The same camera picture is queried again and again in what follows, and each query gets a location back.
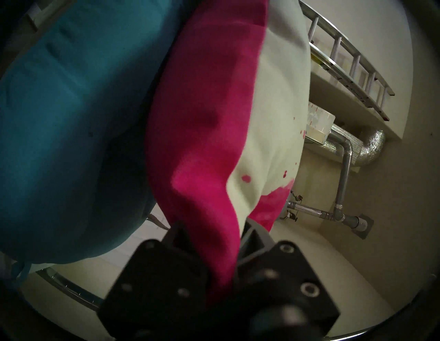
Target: teal fabric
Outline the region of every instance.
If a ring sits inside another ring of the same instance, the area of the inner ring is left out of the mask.
[[[69,263],[126,240],[155,201],[154,78],[191,0],[77,0],[0,81],[0,250]]]

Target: metal rail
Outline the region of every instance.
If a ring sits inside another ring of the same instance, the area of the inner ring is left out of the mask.
[[[354,45],[348,40],[348,38],[339,31],[330,21],[324,18],[321,14],[316,12],[309,5],[299,1],[303,14],[312,20],[308,32],[310,52],[315,57],[315,61],[334,78],[336,78],[341,84],[349,89],[367,108],[374,108],[376,112],[382,117],[384,121],[389,121],[388,116],[383,111],[386,94],[394,96],[395,93],[385,81],[382,75],[374,68],[374,66],[368,61],[368,59],[362,55],[362,53],[354,47]],[[315,33],[316,26],[322,28],[327,34],[334,39],[333,49],[330,57],[318,49],[313,43],[313,35]],[[334,60],[337,56],[339,47],[342,46],[349,54],[353,56],[353,63],[350,69],[350,73],[347,74]],[[368,72],[368,80],[365,89],[359,86],[355,81],[356,71],[361,65]],[[378,96],[376,100],[370,97],[370,90],[372,84],[378,81],[383,87],[383,95]]]
[[[72,283],[52,268],[39,270],[37,274],[64,294],[91,310],[97,311],[104,301],[102,298]]]

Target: cloth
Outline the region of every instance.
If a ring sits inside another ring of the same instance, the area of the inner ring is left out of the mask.
[[[172,48],[150,111],[153,194],[184,223],[221,297],[247,216],[270,230],[305,136],[310,48],[299,3],[206,0]]]
[[[148,98],[196,0],[77,0],[0,80],[0,251],[70,263],[126,240],[155,204]],[[146,103],[146,109],[139,109]]]

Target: white fabric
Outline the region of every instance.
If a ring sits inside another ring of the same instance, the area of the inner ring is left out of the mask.
[[[287,186],[298,172],[309,88],[310,47],[299,3],[270,0],[246,144],[227,181],[240,232],[260,196]]]

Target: white floor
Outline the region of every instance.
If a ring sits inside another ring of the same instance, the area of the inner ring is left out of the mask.
[[[168,225],[159,207],[152,212]],[[146,239],[161,240],[166,231],[146,221],[126,242],[96,258],[53,268],[89,292],[104,298],[136,247]],[[275,241],[297,244],[335,301],[341,316],[329,336],[364,329],[394,313],[389,304],[362,275],[318,232],[292,221],[277,221],[271,231]],[[30,304],[46,318],[89,341],[112,340],[96,314],[62,294],[37,274],[30,274],[22,286]]]

